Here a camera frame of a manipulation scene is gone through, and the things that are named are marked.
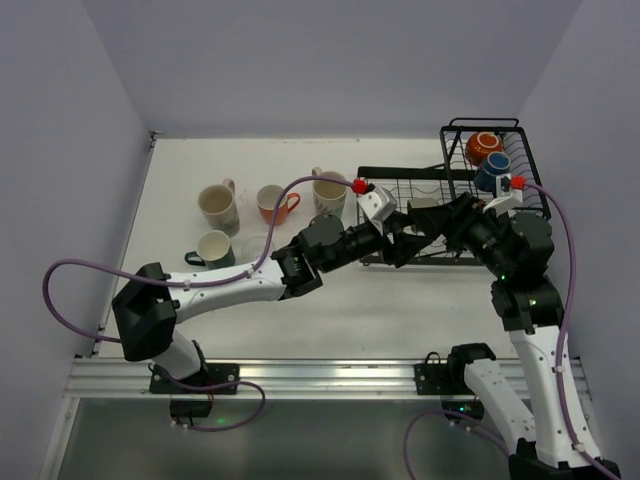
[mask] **orange mug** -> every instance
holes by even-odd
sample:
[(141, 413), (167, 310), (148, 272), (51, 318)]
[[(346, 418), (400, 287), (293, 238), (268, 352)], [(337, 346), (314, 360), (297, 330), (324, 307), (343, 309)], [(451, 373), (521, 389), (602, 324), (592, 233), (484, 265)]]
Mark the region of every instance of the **orange mug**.
[[(260, 215), (264, 218), (264, 221), (267, 223), (271, 223), (271, 218), (273, 217), (273, 211), (276, 207), (276, 201), (278, 197), (282, 193), (282, 188), (279, 185), (267, 185), (262, 187), (258, 192), (257, 203), (258, 210), (260, 210)], [(289, 206), (289, 200), (292, 198), (295, 199), (293, 205)], [(278, 213), (276, 214), (276, 225), (282, 225), (284, 221), (287, 219), (287, 215), (289, 215), (294, 208), (298, 206), (300, 203), (300, 195), (297, 193), (290, 193), (285, 198), (282, 199), (280, 205), (278, 206)]]

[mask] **cable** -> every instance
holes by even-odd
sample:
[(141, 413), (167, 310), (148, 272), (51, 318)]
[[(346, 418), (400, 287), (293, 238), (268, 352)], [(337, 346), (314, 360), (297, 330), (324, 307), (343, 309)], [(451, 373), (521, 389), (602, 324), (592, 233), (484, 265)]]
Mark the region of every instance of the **cable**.
[(409, 461), (409, 435), (411, 434), (411, 429), (416, 424), (416, 422), (426, 415), (450, 415), (452, 417), (456, 417), (461, 420), (467, 420), (473, 423), (478, 427), (478, 429), (471, 430), (471, 433), (484, 438), (485, 440), (489, 440), (496, 447), (498, 447), (498, 449), (505, 455), (505, 457), (509, 457), (509, 451), (507, 450), (504, 442), (490, 433), (489, 428), (486, 425), (483, 425), (479, 420), (476, 420), (469, 415), (465, 415), (464, 413), (451, 412), (449, 410), (443, 410), (439, 408), (430, 408), (429, 410), (425, 410), (413, 417), (404, 432), (404, 438), (402, 440), (402, 457), (404, 458), (404, 466), (407, 469), (407, 473), (409, 474), (409, 477), (411, 477), (411, 480), (416, 480), (416, 476), (411, 469), (411, 463)]
[[(526, 184), (527, 187), (533, 188), (537, 190), (540, 194), (547, 197), (551, 200), (551, 203), (554, 204), (556, 210), (560, 214), (560, 218), (562, 219), (562, 223), (564, 224), (564, 229), (567, 235), (567, 243), (569, 244), (569, 288), (567, 293), (567, 301), (564, 307), (564, 316), (562, 318), (562, 325), (560, 326), (560, 333), (558, 334), (558, 341), (556, 343), (556, 357), (555, 357), (555, 366), (556, 366), (556, 384), (558, 386), (558, 398), (560, 400), (560, 410), (562, 411), (562, 418), (564, 419), (564, 423), (567, 427), (567, 432), (569, 433), (569, 437), (573, 442), (574, 446), (580, 444), (580, 440), (578, 439), (578, 434), (573, 428), (573, 422), (571, 421), (571, 414), (569, 412), (569, 406), (567, 404), (567, 394), (564, 388), (564, 378), (562, 368), (558, 368), (562, 366), (562, 358), (564, 354), (564, 344), (567, 339), (567, 332), (569, 331), (569, 322), (571, 320), (571, 310), (573, 308), (573, 298), (575, 295), (576, 289), (576, 249), (575, 243), (573, 240), (573, 231), (571, 230), (571, 225), (569, 224), (569, 218), (564, 209), (560, 206), (560, 203), (555, 199), (553, 195), (551, 195), (545, 188), (536, 184)], [(596, 470), (602, 473), (605, 477), (611, 480), (621, 480), (620, 477), (617, 477), (609, 470), (607, 470), (604, 465), (598, 462), (595, 458), (589, 455), (586, 451), (580, 452), (580, 454), (587, 460)]]
[[(319, 176), (307, 176), (307, 177), (300, 177), (297, 180), (294, 180), (293, 182), (291, 182), (289, 185), (287, 185), (285, 187), (284, 190), (282, 190), (282, 192), (280, 192), (280, 196), (278, 197), (278, 200), (276, 200), (276, 206), (280, 205), (280, 203), (282, 202), (282, 200), (284, 200), (284, 198), (286, 197), (287, 193), (289, 192), (289, 190), (291, 190), (293, 187), (295, 187), (296, 185), (303, 183), (303, 182), (309, 182), (312, 180), (324, 180), (327, 182), (333, 182), (333, 183), (339, 183), (341, 185), (345, 185), (347, 187), (353, 187), (353, 182), (349, 182), (347, 180), (342, 180), (342, 179), (338, 179), (338, 178), (331, 178), (331, 177), (325, 177), (322, 175)], [(269, 223), (269, 232), (267, 233), (267, 241), (265, 243), (264, 246), (264, 250), (262, 251), (262, 255), (260, 255), (260, 258), (258, 258), (258, 260), (256, 261), (256, 263), (252, 264), (252, 270), (245, 270), (242, 273), (239, 273), (237, 275), (233, 275), (231, 277), (228, 278), (223, 278), (221, 280), (213, 280), (211, 282), (192, 282), (189, 284), (190, 287), (192, 288), (207, 288), (207, 287), (218, 287), (220, 285), (227, 285), (229, 283), (233, 283), (236, 282), (238, 280), (241, 280), (243, 278), (247, 278), (247, 276), (250, 276), (254, 271), (256, 271), (258, 268), (260, 268), (260, 266), (265, 262), (265, 260), (267, 259), (267, 256), (269, 255), (269, 245), (271, 245), (271, 239), (273, 237), (273, 230), (276, 226), (276, 215), (278, 213), (278, 209), (275, 208), (273, 210), (273, 215), (271, 216), (271, 222)], [(78, 258), (65, 258), (62, 260), (58, 260), (57, 262), (55, 262), (54, 264), (52, 264), (47, 271), (44, 274), (44, 277), (42, 278), (42, 297), (44, 298), (44, 303), (47, 306), (47, 309), (49, 310), (49, 312), (51, 312), (51, 315), (53, 315), (53, 317), (64, 327), (68, 328), (69, 330), (77, 333), (78, 335), (82, 335), (83, 337), (87, 337), (87, 338), (92, 338), (94, 340), (101, 340), (104, 342), (113, 342), (113, 343), (121, 343), (119, 338), (116, 337), (109, 337), (106, 335), (99, 335), (93, 332), (89, 332), (87, 330), (84, 330), (80, 327), (77, 327), (75, 325), (73, 325), (71, 322), (69, 322), (68, 320), (66, 320), (62, 314), (55, 308), (55, 306), (53, 305), (53, 301), (51, 300), (51, 292), (49, 291), (49, 283), (51, 281), (51, 275), (53, 275), (53, 272), (55, 272), (58, 268), (60, 268), (63, 265), (79, 265), (82, 267), (86, 267), (86, 268), (90, 268), (92, 270), (98, 270), (101, 272), (105, 272), (108, 273), (110, 275), (114, 275), (117, 277), (122, 277), (122, 278), (126, 278), (128, 280), (132, 280), (135, 282), (139, 282), (139, 283), (144, 283), (146, 285), (153, 285), (156, 287), (167, 287), (167, 288), (183, 288), (185, 286), (184, 283), (182, 282), (167, 282), (164, 280), (154, 280), (151, 278), (146, 278), (146, 277), (141, 277), (139, 275), (134, 275), (132, 273), (128, 273), (128, 272), (123, 272), (122, 270), (119, 270), (117, 268), (114, 267), (110, 267), (108, 265), (102, 265), (100, 263), (97, 262), (92, 262), (90, 260), (82, 260), (82, 259), (78, 259)]]
[(219, 390), (221, 388), (226, 388), (226, 387), (233, 387), (236, 385), (246, 385), (248, 387), (252, 387), (255, 388), (256, 390), (258, 390), (258, 392), (260, 393), (260, 396), (262, 397), (260, 399), (260, 404), (258, 405), (258, 408), (256, 408), (255, 412), (253, 412), (251, 415), (249, 415), (247, 418), (245, 418), (244, 420), (239, 421), (238, 423), (234, 423), (233, 425), (227, 425), (224, 427), (201, 427), (199, 425), (186, 425), (186, 424), (182, 424), (183, 427), (189, 429), (189, 430), (195, 430), (197, 432), (209, 432), (209, 433), (214, 433), (214, 432), (226, 432), (227, 430), (233, 430), (235, 428), (240, 428), (243, 427), (244, 425), (246, 425), (247, 423), (249, 423), (251, 420), (253, 420), (254, 418), (256, 418), (258, 415), (260, 415), (260, 412), (262, 412), (262, 409), (264, 408), (264, 405), (267, 401), (267, 397), (265, 396), (264, 390), (262, 389), (262, 387), (256, 383), (253, 382), (246, 382), (244, 380), (237, 380), (235, 382), (225, 382), (225, 383), (219, 383), (217, 385), (208, 385), (206, 387), (194, 387), (191, 385), (187, 385), (186, 383), (182, 383), (179, 382), (178, 380), (176, 380), (175, 378), (173, 378), (169, 372), (167, 372), (165, 369), (161, 368), (159, 365), (156, 365), (156, 368), (160, 371), (160, 375), (167, 381), (169, 381), (170, 383), (172, 383), (173, 385), (183, 388), (185, 390), (189, 390), (191, 392), (197, 392), (197, 393), (209, 393), (209, 392), (213, 392), (215, 390)]

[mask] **wire basket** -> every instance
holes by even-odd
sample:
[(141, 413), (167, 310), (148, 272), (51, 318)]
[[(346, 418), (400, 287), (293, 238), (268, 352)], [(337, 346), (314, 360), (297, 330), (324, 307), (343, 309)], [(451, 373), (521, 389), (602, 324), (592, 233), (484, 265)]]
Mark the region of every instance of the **wire basket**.
[[(440, 129), (440, 143), (444, 163), (426, 168), (360, 167), (358, 177), (386, 188), (398, 202), (398, 210), (407, 213), (407, 202), (430, 197), (439, 205), (450, 202), (463, 192), (486, 202), (494, 194), (478, 190), (473, 183), (476, 168), (469, 163), (465, 147), (469, 137), (479, 131), (492, 132), (500, 137), (504, 152), (511, 159), (511, 173), (541, 185), (540, 176), (531, 154), (527, 136), (518, 126), (516, 118), (454, 118)], [(518, 211), (533, 212), (551, 218), (546, 198), (537, 191), (524, 191), (523, 204)], [(358, 223), (365, 221), (357, 206)], [(407, 233), (420, 235), (410, 228)], [(379, 255), (368, 255), (360, 260), (364, 265), (383, 263)], [(438, 238), (408, 262), (410, 265), (479, 265), (468, 252), (457, 254), (447, 251), (444, 237)]]

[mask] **cup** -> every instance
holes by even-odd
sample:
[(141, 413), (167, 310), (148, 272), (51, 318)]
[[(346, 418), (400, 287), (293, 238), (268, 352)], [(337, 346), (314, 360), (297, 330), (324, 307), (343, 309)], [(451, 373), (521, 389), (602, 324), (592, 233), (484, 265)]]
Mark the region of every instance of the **cup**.
[(229, 236), (220, 230), (214, 230), (200, 237), (195, 251), (184, 254), (184, 261), (196, 267), (214, 269), (233, 267), (236, 257)]
[[(257, 237), (251, 237), (249, 240), (242, 244), (242, 249), (240, 251), (240, 261), (242, 263), (251, 263), (254, 260), (260, 258), (260, 255), (264, 252), (264, 247), (267, 243), (266, 235), (258, 235)], [(269, 248), (267, 249), (267, 256), (270, 257), (273, 251), (275, 250), (275, 245), (273, 242), (269, 243)]]
[(211, 228), (222, 230), (230, 237), (240, 230), (235, 190), (235, 183), (227, 178), (222, 184), (211, 185), (198, 195), (198, 207)]
[[(346, 180), (344, 175), (338, 172), (323, 172), (320, 167), (316, 167), (311, 171), (313, 176), (322, 175), (323, 177), (337, 178)], [(313, 182), (313, 204), (316, 207), (318, 215), (335, 215), (342, 216), (344, 202), (347, 199), (348, 188), (346, 185), (339, 183), (327, 182), (325, 180), (314, 180)]]
[(509, 173), (511, 160), (502, 152), (492, 152), (476, 171), (473, 183), (483, 192), (496, 193), (496, 177)]
[[(258, 203), (258, 210), (260, 210), (260, 215), (264, 218), (264, 221), (267, 223), (271, 223), (271, 218), (273, 217), (273, 211), (275, 210), (276, 201), (278, 197), (282, 193), (284, 188), (278, 185), (267, 185), (262, 187), (258, 191), (258, 195), (256, 197), (256, 201)], [(293, 205), (289, 206), (289, 200), (295, 199)], [(278, 206), (278, 213), (276, 214), (276, 225), (282, 225), (284, 221), (287, 219), (287, 215), (289, 215), (294, 208), (298, 206), (300, 203), (300, 195), (297, 193), (290, 193), (285, 198), (282, 199), (280, 205)]]
[(476, 132), (467, 140), (464, 153), (471, 165), (479, 167), (490, 153), (501, 151), (502, 142), (497, 135), (491, 132)]

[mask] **red connector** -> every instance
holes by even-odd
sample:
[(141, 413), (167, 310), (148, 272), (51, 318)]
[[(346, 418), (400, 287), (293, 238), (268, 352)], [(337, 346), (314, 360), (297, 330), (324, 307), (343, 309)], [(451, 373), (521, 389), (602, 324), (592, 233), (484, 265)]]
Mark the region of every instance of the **red connector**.
[(353, 190), (353, 193), (357, 193), (358, 195), (364, 195), (365, 193), (367, 193), (368, 188), (369, 188), (369, 184), (367, 182), (359, 178), (356, 178), (353, 181), (353, 186), (351, 187), (351, 190)]
[(524, 177), (515, 176), (511, 178), (511, 188), (515, 190), (524, 190), (527, 179)]

